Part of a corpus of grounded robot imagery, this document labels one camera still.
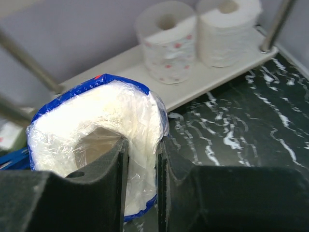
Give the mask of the blue Tempo roll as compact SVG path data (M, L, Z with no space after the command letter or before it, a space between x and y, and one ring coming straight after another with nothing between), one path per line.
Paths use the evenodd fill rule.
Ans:
M62 177L78 170L78 142L106 129L128 139L124 220L143 216L156 200L156 150L169 135L166 107L146 85L103 74L44 105L27 127L30 168Z

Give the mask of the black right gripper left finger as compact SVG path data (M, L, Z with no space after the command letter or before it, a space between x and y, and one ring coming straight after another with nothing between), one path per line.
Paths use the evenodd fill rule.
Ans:
M128 141L61 177L48 171L1 171L3 232L120 232L126 198Z

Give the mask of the white patterned paper roll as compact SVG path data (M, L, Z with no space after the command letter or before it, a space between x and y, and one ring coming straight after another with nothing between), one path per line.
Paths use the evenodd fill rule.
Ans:
M196 60L197 15L189 5L169 0L144 10L135 31L149 74L163 84L187 80Z

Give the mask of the plain white paper roll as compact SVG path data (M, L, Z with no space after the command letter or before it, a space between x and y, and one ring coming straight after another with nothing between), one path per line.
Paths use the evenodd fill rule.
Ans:
M228 67L239 61L249 46L249 35L262 13L259 0L201 0L197 52L207 66Z

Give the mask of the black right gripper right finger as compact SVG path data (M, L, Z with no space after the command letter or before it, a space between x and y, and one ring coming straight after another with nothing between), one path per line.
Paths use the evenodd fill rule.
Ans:
M299 171L195 165L163 137L156 172L161 232L309 229L309 182Z

